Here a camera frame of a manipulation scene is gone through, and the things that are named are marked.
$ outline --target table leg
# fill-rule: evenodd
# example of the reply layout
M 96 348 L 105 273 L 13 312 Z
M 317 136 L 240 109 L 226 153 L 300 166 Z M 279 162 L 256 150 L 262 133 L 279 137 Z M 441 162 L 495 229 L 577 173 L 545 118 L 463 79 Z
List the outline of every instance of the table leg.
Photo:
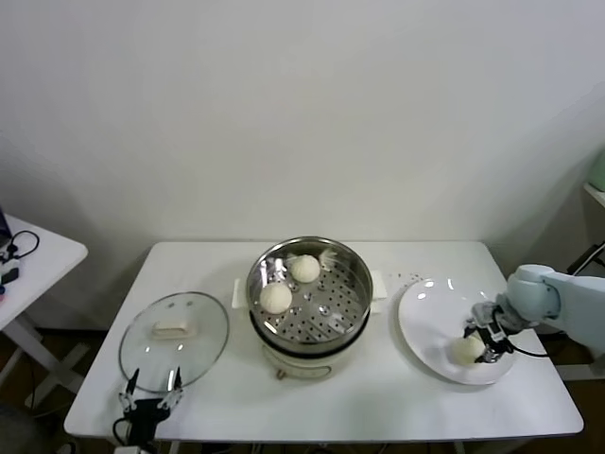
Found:
M 456 452 L 456 454 L 466 454 L 466 449 L 464 449 L 464 443 L 454 442 L 454 452 Z
M 34 323 L 31 321 L 29 316 L 25 314 L 25 312 L 22 313 L 19 317 L 17 317 L 17 320 L 19 321 L 19 325 L 26 329 L 32 338 L 35 338 L 36 341 L 42 340 L 42 334 L 38 332 L 38 330 L 34 326 Z
M 563 381 L 605 379 L 605 355 L 600 355 L 592 364 L 555 366 Z
M 529 443 L 531 438 L 519 438 L 514 440 L 497 440 L 486 442 L 485 445 L 473 451 L 473 454 L 510 454 L 515 449 Z
M 21 350 L 19 347 L 17 347 L 17 349 L 14 351 L 14 353 L 10 356 L 10 358 L 7 361 L 7 363 L 5 364 L 5 366 L 2 368 L 2 371 L 0 371 L 0 387 L 2 387 L 4 382 L 7 380 L 10 373 L 17 365 L 17 362 L 19 362 L 19 359 L 21 359 L 22 355 L 23 355 L 23 350 Z
M 40 335 L 31 332 L 27 323 L 13 320 L 4 328 L 4 333 L 21 349 L 38 361 L 65 388 L 72 393 L 78 393 L 83 377 L 70 370 L 66 364 L 56 359 L 39 341 Z
M 172 442 L 170 444 L 170 450 L 168 451 L 168 454 L 179 454 L 179 449 L 181 449 L 181 443 Z
M 79 363 L 79 361 L 84 358 L 84 355 L 86 355 L 86 353 L 90 350 L 90 347 L 88 345 L 86 345 L 85 343 L 79 343 L 78 345 L 76 345 L 71 352 L 69 352 L 67 354 L 67 356 L 63 359 L 63 361 L 61 362 L 61 364 L 63 365 L 63 367 L 67 368 L 67 369 L 71 369 L 73 368 L 76 364 Z M 61 383 L 57 380 L 56 377 L 54 377 L 52 374 L 48 374 L 46 376 L 46 378 L 43 380 L 42 383 L 40 383 L 37 387 L 36 387 L 36 401 L 37 402 L 42 402 L 43 400 L 45 400 L 45 398 L 52 393 L 52 391 L 55 389 L 55 387 L 57 385 L 60 385 Z M 33 398 L 33 395 L 30 394 L 27 399 L 26 399 L 26 407 L 31 408 L 31 399 Z

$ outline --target white table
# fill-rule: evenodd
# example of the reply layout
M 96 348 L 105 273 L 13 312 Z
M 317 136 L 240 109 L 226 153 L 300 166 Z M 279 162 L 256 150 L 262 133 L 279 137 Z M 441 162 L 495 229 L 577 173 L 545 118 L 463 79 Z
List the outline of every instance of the white table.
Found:
M 592 186 L 590 183 L 584 184 L 584 190 L 589 193 L 593 198 L 601 204 L 601 206 L 605 207 L 605 192 L 601 192 Z
M 488 296 L 505 280 L 476 242 L 348 243 L 383 274 L 389 295 L 422 277 L 476 283 Z M 153 247 L 65 420 L 67 432 L 111 437 L 121 416 L 126 380 L 117 363 L 127 326 L 167 294 L 203 290 L 228 308 L 231 334 L 215 366 L 185 389 L 161 423 L 165 440 L 237 442 L 385 442 L 506 439 L 579 432 L 583 422 L 552 362 L 520 356 L 488 387 L 467 387 L 433 375 L 403 344 L 394 324 L 396 298 L 372 315 L 355 356 L 324 381 L 275 379 L 261 355 L 246 310 L 230 308 L 233 280 L 245 277 L 269 243 L 160 243 Z M 516 340 L 543 352 L 533 331 Z
M 0 384 L 25 351 L 50 372 L 49 377 L 36 388 L 36 403 L 40 403 L 58 383 L 77 393 L 83 378 L 70 369 L 86 353 L 88 347 L 79 344 L 61 362 L 40 343 L 42 337 L 27 319 L 19 316 L 82 261 L 88 251 L 76 241 L 11 216 L 6 218 L 13 234 L 22 230 L 34 232 L 40 237 L 40 245 L 35 253 L 21 260 L 19 279 L 7 284 L 5 300 L 0 303 L 0 329 L 20 347 L 0 372 Z M 28 251 L 34 243 L 34 238 L 28 235 L 19 236 L 15 240 L 19 247 L 18 253 Z M 28 406 L 30 399 L 31 396 L 26 401 Z

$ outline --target metal rim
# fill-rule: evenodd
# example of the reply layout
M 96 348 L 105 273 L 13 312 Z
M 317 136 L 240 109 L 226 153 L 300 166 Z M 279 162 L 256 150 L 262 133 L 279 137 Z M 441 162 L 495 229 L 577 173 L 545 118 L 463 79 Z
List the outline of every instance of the metal rim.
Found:
M 332 269 L 322 269 L 318 278 L 319 281 L 316 280 L 312 284 L 294 281 L 291 279 L 289 269 L 285 263 L 279 264 L 280 260 L 285 261 L 287 253 L 307 253 L 305 243 L 308 243 L 308 248 L 311 250 L 308 253 L 316 258 L 318 251 L 332 250 L 335 253 Z M 302 251 L 297 249 L 297 244 L 301 244 L 300 249 Z M 267 282 L 275 282 L 272 279 L 277 279 L 277 282 L 288 284 L 293 293 L 298 293 L 299 302 L 289 309 L 289 313 L 268 314 L 263 312 L 258 305 L 259 272 L 263 274 L 264 270 L 267 270 L 265 276 L 268 277 L 263 276 L 260 288 L 264 287 Z M 300 287 L 301 291 L 298 292 L 292 285 L 297 288 Z M 299 356 L 300 358 L 318 358 L 325 356 L 328 352 L 340 349 L 343 344 L 350 344 L 349 338 L 356 338 L 357 332 L 362 331 L 360 326 L 365 326 L 371 310 L 372 276 L 363 259 L 348 246 L 333 239 L 318 236 L 299 236 L 271 246 L 254 261 L 246 279 L 246 293 L 254 329 L 257 333 L 262 333 L 262 339 L 273 346 L 276 343 L 279 344 L 276 349 L 281 348 L 284 354 Z M 322 310 L 328 308 L 329 313 L 326 319 L 317 317 L 318 314 L 315 312 L 308 312 L 307 302 L 302 301 L 302 297 L 306 300 L 307 295 L 309 296 L 308 302 L 311 301 L 311 296 L 313 296 L 313 301 L 317 305 L 314 308 L 320 310 L 321 316 L 326 316 L 326 313 Z M 342 303 L 342 307 L 336 308 L 336 306 L 341 306 L 338 303 Z M 315 321 L 310 320 L 314 319 L 311 315 L 316 316 Z M 261 324 L 267 325 L 268 322 L 272 326 L 268 326 L 267 329 L 261 326 Z
M 370 320 L 370 317 L 366 316 L 366 318 L 364 319 L 360 328 L 355 332 L 355 334 L 353 336 L 351 336 L 351 338 L 348 339 L 347 342 L 334 348 L 333 350 L 328 350 L 328 351 L 325 351 L 322 353 L 300 353 L 300 352 L 293 352 L 291 350 L 287 350 L 284 347 L 277 345 L 271 339 L 267 338 L 265 336 L 265 333 L 263 333 L 258 328 L 258 325 L 256 324 L 256 321 L 254 320 L 254 316 L 251 313 L 249 313 L 249 315 L 250 315 L 250 320 L 252 322 L 252 327 L 254 328 L 254 331 L 256 331 L 256 334 L 258 334 L 258 336 L 261 338 L 261 340 L 264 341 L 269 347 L 271 347 L 272 349 L 276 350 L 277 352 L 279 352 L 283 355 L 287 355 L 287 356 L 293 357 L 293 358 L 301 358 L 301 359 L 326 358 L 326 357 L 335 355 L 336 353 L 340 353 L 341 351 L 350 347 L 351 344 L 353 344 L 357 339 L 359 339 L 359 336 L 361 336 L 361 333 L 366 329 L 366 326 L 368 325 L 368 321 Z

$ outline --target robotic hand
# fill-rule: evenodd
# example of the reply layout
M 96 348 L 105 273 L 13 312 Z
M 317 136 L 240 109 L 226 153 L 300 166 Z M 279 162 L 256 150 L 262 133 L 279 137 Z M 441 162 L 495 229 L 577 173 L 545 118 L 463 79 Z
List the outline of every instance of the robotic hand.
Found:
M 170 412 L 182 398 L 181 368 L 177 369 L 172 386 L 164 398 L 134 400 L 133 394 L 138 377 L 137 369 L 129 380 L 126 391 L 119 394 L 124 416 L 113 423 L 113 436 L 124 447 L 118 447 L 114 454 L 157 454 L 152 444 L 155 430 L 162 421 L 168 419 Z M 127 440 L 122 440 L 117 434 L 116 427 L 121 422 L 130 423 Z
M 499 294 L 495 302 L 473 306 L 464 337 L 476 332 L 485 344 L 475 362 L 497 362 L 504 354 L 519 350 L 510 342 L 510 335 L 538 323 L 564 330 L 574 341 L 605 351 L 605 279 L 523 265 L 510 276 L 506 293 Z

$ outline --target black cable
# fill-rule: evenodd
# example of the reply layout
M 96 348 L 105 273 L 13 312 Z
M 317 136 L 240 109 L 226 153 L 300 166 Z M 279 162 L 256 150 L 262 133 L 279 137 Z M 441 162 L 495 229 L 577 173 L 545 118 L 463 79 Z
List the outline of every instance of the black cable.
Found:
M 30 234 L 32 235 L 35 239 L 36 239 L 36 245 L 31 248 L 29 251 L 27 251 L 26 253 L 22 253 L 17 255 L 17 251 L 19 251 L 19 248 L 17 246 L 15 246 L 15 239 L 22 234 Z M 38 246 L 40 246 L 40 237 L 38 236 L 38 234 L 34 234 L 31 230 L 22 230 L 21 232 L 17 232 L 15 235 L 12 236 L 12 238 L 10 239 L 9 245 L 7 246 L 7 251 L 9 253 L 11 253 L 11 258 L 24 258 L 27 257 L 28 255 L 30 255 L 31 253 L 34 253 L 37 249 Z
M 29 375 L 31 376 L 31 402 L 29 403 L 29 412 L 33 414 L 36 406 L 36 376 L 34 375 L 34 363 L 29 356 L 26 356 L 29 364 Z
M 120 419 L 116 419 L 115 421 L 113 421 L 113 426 L 112 426 L 113 438 L 115 438 L 115 440 L 117 440 L 117 443 L 119 443 L 122 446 L 126 446 L 126 442 L 124 440 L 122 440 L 122 437 L 120 437 L 117 434 L 117 425 L 120 423 L 123 423 L 124 421 L 127 421 L 127 419 L 124 417 L 122 417 Z
M 496 323 L 498 326 L 500 326 L 500 323 L 498 323 L 498 320 L 495 318 L 495 314 L 496 312 L 502 312 L 502 309 L 498 306 L 493 308 L 492 311 L 492 321 L 494 323 Z M 522 348 L 517 347 L 515 344 L 513 344 L 509 338 L 505 339 L 506 344 L 512 348 L 512 350 L 515 350 L 519 353 L 523 353 L 524 355 L 528 355 L 529 357 L 533 357 L 533 358 L 548 358 L 548 353 L 531 353 L 528 352 L 527 350 L 524 350 Z

